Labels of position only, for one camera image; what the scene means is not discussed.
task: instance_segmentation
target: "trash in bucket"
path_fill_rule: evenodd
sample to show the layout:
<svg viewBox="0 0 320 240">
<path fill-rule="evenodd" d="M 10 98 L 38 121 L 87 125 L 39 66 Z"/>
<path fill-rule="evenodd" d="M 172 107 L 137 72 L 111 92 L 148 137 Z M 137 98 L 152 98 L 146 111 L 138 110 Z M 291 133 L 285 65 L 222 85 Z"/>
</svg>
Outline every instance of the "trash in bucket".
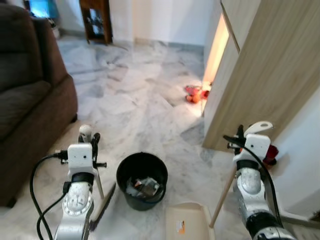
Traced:
<svg viewBox="0 0 320 240">
<path fill-rule="evenodd" d="M 168 171 L 157 156 L 139 152 L 120 163 L 116 181 L 128 205 L 135 210 L 145 211 L 165 197 Z"/>
</svg>

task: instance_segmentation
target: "white dustpan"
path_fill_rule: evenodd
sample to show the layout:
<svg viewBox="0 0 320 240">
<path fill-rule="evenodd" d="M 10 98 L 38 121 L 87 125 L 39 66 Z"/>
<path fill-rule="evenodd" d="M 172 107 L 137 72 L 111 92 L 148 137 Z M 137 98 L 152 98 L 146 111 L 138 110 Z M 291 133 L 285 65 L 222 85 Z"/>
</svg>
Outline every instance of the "white dustpan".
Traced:
<svg viewBox="0 0 320 240">
<path fill-rule="evenodd" d="M 166 209 L 166 240 L 215 240 L 207 206 L 186 202 Z"/>
</svg>

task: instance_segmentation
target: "wooden stick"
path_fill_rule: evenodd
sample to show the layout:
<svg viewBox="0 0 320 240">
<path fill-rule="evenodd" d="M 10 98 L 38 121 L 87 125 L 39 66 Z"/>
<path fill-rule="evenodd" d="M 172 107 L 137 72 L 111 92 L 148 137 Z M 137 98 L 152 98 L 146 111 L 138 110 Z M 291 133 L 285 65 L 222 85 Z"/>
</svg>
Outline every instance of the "wooden stick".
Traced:
<svg viewBox="0 0 320 240">
<path fill-rule="evenodd" d="M 224 201 L 225 201 L 225 199 L 227 197 L 227 194 L 229 192 L 230 186 L 231 186 L 232 182 L 234 181 L 236 172 L 237 172 L 237 166 L 234 164 L 233 167 L 232 167 L 232 170 L 230 171 L 229 178 L 227 179 L 227 182 L 225 183 L 224 190 L 223 190 L 223 192 L 221 194 L 221 197 L 219 199 L 218 205 L 216 206 L 214 215 L 213 215 L 211 223 L 209 225 L 209 227 L 212 228 L 212 229 L 214 228 L 214 225 L 216 223 L 216 220 L 218 218 L 218 215 L 220 213 L 222 205 L 224 204 Z"/>
</svg>

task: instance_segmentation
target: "black bucket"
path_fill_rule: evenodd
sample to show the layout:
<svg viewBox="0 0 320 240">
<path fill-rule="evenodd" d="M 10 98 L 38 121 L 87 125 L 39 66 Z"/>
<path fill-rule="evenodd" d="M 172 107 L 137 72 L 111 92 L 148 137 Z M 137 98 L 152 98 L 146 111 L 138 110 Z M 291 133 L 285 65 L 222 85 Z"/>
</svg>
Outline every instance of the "black bucket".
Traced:
<svg viewBox="0 0 320 240">
<path fill-rule="evenodd" d="M 162 190 L 149 198 L 138 198 L 126 192 L 127 182 L 132 179 L 153 178 L 160 185 Z M 157 203 L 161 202 L 166 194 L 166 185 L 168 181 L 168 171 L 166 165 L 158 157 L 146 153 L 139 152 L 126 157 L 119 165 L 116 171 L 116 181 L 124 193 L 126 202 L 135 210 L 145 211 L 153 208 Z"/>
</svg>

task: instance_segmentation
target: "sofa armrest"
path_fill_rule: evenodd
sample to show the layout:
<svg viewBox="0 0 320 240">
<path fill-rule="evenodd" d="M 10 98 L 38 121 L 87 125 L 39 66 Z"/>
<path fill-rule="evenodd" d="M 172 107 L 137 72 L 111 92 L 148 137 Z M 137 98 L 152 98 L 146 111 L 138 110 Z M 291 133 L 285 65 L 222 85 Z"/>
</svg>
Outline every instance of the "sofa armrest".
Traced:
<svg viewBox="0 0 320 240">
<path fill-rule="evenodd" d="M 56 38 L 46 18 L 32 18 L 32 21 L 41 52 L 44 80 L 55 86 L 68 75 Z"/>
</svg>

